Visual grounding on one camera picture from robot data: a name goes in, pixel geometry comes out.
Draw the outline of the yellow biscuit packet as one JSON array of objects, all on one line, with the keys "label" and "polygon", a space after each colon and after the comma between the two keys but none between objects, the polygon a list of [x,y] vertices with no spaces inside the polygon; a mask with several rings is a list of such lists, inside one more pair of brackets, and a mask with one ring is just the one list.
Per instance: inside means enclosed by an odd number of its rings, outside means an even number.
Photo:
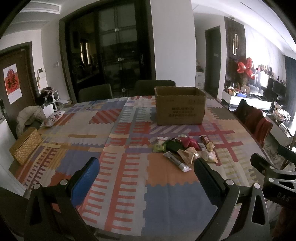
[{"label": "yellow biscuit packet", "polygon": [[210,163],[218,163],[215,152],[199,151],[199,155],[206,161]]}]

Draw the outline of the long silver snack bar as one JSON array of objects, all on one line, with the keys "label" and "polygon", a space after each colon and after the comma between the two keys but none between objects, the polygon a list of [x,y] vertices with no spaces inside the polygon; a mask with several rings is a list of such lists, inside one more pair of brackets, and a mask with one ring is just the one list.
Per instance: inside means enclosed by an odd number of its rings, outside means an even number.
[{"label": "long silver snack bar", "polygon": [[192,170],[189,166],[179,161],[170,151],[164,153],[164,156],[174,163],[182,172],[186,173]]}]

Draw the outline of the orange tan snack packet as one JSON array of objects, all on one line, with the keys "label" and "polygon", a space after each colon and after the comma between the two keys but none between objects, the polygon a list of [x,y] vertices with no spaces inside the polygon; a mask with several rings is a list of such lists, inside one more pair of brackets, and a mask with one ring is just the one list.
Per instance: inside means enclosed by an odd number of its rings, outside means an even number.
[{"label": "orange tan snack packet", "polygon": [[195,160],[200,158],[198,151],[194,147],[189,147],[185,150],[179,149],[177,153],[188,166],[191,166]]}]

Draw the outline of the red brown chocolate bar wrapper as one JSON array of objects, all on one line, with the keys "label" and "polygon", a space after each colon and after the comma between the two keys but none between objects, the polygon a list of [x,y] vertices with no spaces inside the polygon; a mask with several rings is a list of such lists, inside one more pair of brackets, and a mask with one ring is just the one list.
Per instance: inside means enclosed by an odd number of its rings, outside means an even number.
[{"label": "red brown chocolate bar wrapper", "polygon": [[213,152],[214,151],[214,143],[209,140],[209,138],[206,135],[200,136],[201,141],[205,145],[206,149],[208,152]]}]

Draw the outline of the pink red snack bag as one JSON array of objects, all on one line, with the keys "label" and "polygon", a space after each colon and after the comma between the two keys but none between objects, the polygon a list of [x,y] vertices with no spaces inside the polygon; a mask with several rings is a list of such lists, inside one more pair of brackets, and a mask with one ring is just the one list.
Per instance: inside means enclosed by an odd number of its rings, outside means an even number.
[{"label": "pink red snack bag", "polygon": [[193,138],[184,138],[184,137],[182,137],[181,142],[182,142],[184,148],[186,148],[186,149],[187,148],[194,148],[197,151],[200,150],[198,142]]}]

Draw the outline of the dark green snack bag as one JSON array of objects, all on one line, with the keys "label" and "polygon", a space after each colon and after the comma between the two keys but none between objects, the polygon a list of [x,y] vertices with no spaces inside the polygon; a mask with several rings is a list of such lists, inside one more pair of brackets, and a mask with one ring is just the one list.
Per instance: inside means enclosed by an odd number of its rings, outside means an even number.
[{"label": "dark green snack bag", "polygon": [[166,152],[171,152],[173,154],[178,154],[178,150],[185,150],[185,147],[180,139],[169,139],[164,142]]}]

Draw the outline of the green snack packet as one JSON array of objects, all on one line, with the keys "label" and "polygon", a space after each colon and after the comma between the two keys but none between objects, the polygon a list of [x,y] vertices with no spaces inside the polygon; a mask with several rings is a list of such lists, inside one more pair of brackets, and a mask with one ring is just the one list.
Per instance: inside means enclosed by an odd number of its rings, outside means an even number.
[{"label": "green snack packet", "polygon": [[166,152],[166,144],[160,145],[160,144],[154,144],[152,151],[154,153],[165,153]]}]

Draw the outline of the woven wicker tissue box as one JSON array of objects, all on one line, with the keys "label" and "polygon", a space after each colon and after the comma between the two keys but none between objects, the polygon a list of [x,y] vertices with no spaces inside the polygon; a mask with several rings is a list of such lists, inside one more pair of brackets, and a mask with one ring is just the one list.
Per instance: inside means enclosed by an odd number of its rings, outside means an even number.
[{"label": "woven wicker tissue box", "polygon": [[28,128],[9,149],[13,158],[22,166],[42,142],[36,128]]}]

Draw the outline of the beige jacket on chair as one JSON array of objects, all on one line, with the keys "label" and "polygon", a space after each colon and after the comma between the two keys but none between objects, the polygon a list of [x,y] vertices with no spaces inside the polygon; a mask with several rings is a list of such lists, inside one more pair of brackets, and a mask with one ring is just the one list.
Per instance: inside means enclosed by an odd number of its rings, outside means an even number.
[{"label": "beige jacket on chair", "polygon": [[25,126],[31,125],[34,121],[43,122],[46,119],[44,111],[39,105],[32,105],[24,108],[16,118],[16,135],[20,137]]}]

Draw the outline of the white shelf unit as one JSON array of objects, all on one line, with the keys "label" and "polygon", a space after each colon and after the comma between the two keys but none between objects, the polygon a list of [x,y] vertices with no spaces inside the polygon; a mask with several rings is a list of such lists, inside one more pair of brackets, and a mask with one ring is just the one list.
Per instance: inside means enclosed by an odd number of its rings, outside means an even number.
[{"label": "white shelf unit", "polygon": [[56,102],[60,100],[59,98],[59,94],[58,94],[58,91],[55,90],[53,92],[50,92],[49,95],[47,95],[47,97],[45,97],[45,103],[44,103],[44,106],[48,106],[48,105],[52,105],[53,106],[53,110],[54,111],[57,111],[58,110],[58,107],[57,107],[57,104]]}]

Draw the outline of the dark dining chair left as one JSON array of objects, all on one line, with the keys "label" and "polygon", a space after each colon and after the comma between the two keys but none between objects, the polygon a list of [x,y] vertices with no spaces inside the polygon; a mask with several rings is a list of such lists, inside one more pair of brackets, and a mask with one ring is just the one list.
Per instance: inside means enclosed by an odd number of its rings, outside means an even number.
[{"label": "dark dining chair left", "polygon": [[79,102],[112,99],[110,84],[87,87],[79,91]]}]

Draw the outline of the dark dining chair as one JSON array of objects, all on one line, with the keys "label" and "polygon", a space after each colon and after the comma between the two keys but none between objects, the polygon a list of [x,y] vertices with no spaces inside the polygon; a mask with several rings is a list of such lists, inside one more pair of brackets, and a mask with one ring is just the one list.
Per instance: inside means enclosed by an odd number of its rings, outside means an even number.
[{"label": "dark dining chair", "polygon": [[135,84],[135,93],[137,96],[155,95],[155,87],[175,85],[173,80],[138,80]]},{"label": "dark dining chair", "polygon": [[110,84],[87,87],[79,91],[79,102],[112,99]]}]

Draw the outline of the brown cardboard box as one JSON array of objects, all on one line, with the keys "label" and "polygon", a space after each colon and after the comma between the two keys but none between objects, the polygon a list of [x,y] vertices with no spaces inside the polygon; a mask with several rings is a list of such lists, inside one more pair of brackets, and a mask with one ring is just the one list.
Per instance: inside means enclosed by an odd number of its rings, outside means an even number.
[{"label": "brown cardboard box", "polygon": [[158,125],[202,124],[207,100],[202,90],[174,86],[157,86],[154,90]]}]

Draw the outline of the red fu character poster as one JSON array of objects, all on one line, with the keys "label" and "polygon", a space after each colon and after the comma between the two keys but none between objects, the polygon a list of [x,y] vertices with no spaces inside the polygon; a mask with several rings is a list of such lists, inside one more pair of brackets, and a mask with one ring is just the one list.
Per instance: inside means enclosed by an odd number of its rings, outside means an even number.
[{"label": "red fu character poster", "polygon": [[10,104],[13,104],[22,97],[18,70],[16,64],[3,69],[4,85]]}]

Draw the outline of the dark wooden entrance door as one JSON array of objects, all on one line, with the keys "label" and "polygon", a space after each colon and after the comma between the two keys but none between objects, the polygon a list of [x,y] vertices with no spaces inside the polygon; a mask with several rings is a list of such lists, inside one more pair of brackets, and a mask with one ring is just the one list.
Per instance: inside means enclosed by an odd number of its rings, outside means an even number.
[{"label": "dark wooden entrance door", "polygon": [[33,66],[32,43],[1,51],[1,114],[16,138],[16,118],[20,111],[36,104],[39,91]]}]

